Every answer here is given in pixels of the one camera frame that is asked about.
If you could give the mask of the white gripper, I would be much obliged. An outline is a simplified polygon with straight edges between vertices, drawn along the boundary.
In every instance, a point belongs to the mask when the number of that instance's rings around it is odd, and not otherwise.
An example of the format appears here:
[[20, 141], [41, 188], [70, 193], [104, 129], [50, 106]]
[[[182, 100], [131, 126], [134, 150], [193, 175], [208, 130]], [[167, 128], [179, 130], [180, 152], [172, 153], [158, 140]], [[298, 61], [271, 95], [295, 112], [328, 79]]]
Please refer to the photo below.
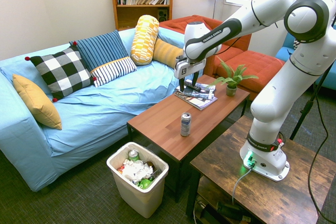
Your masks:
[[186, 76], [193, 75], [192, 85], [196, 86], [199, 72], [205, 68], [206, 59], [197, 63], [190, 63], [186, 56], [178, 56], [175, 59], [174, 76], [179, 79], [180, 91], [184, 92], [184, 80]]

